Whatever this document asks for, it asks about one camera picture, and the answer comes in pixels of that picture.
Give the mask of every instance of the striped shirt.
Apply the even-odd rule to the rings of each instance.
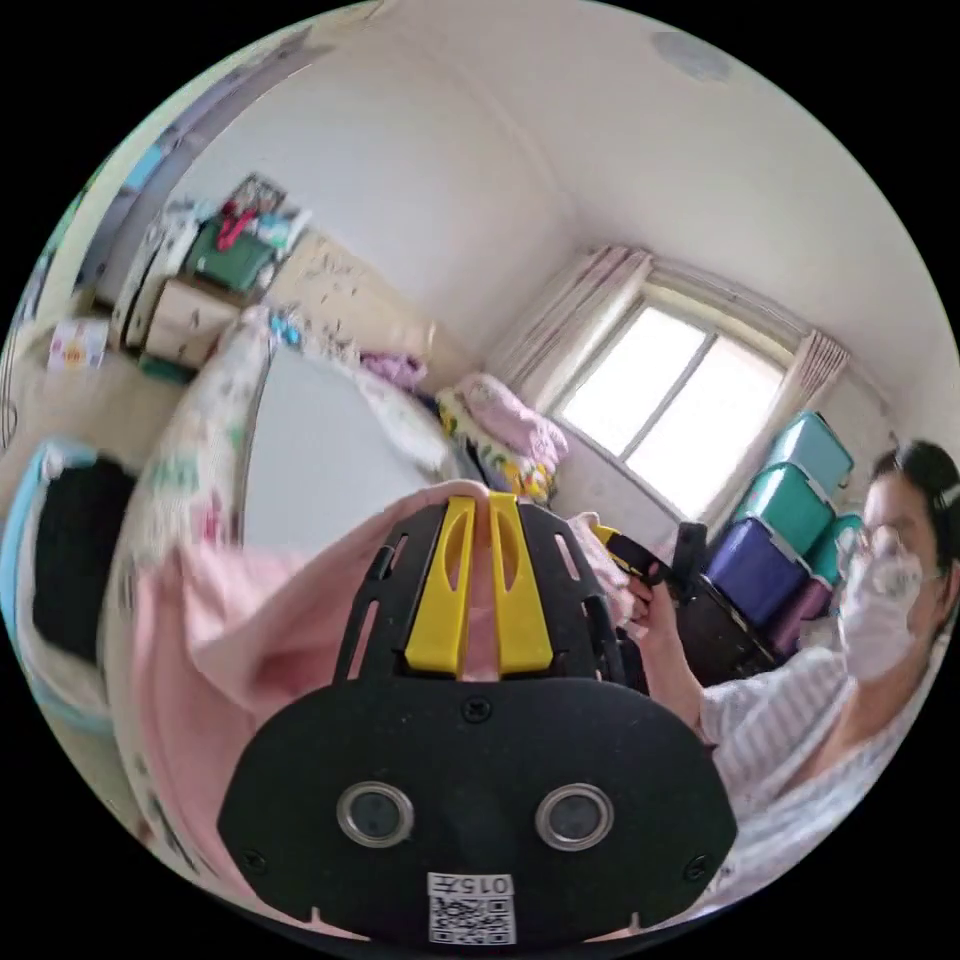
[[[660,926],[704,916],[748,897],[800,862],[866,795],[913,725],[939,670],[938,641],[920,686],[900,714],[834,767],[784,792],[855,689],[841,654],[815,646],[771,673],[704,691],[701,727],[727,788],[739,834],[704,894]]]

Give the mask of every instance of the purple storage box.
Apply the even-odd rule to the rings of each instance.
[[[810,569],[761,520],[748,517],[724,538],[706,576],[759,629],[799,589]]]
[[[820,577],[812,577],[767,631],[770,645],[782,656],[792,657],[803,625],[826,616],[832,599],[833,587]]]

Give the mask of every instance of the black hair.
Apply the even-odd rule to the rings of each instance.
[[[911,440],[877,460],[870,482],[890,473],[902,473],[923,494],[936,538],[937,566],[946,573],[960,560],[960,470],[943,447]]]

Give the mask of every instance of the qr code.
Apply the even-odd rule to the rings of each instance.
[[[513,899],[431,897],[430,941],[473,946],[516,943]]]

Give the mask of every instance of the white curtain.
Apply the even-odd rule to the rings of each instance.
[[[648,253],[629,247],[578,257],[504,337],[486,369],[528,406],[546,409],[636,303],[652,266]]]
[[[707,525],[711,539],[736,510],[780,431],[797,414],[818,409],[849,360],[847,351],[820,331],[814,331],[804,339],[773,398],[763,429],[741,458],[733,475],[698,518]]]

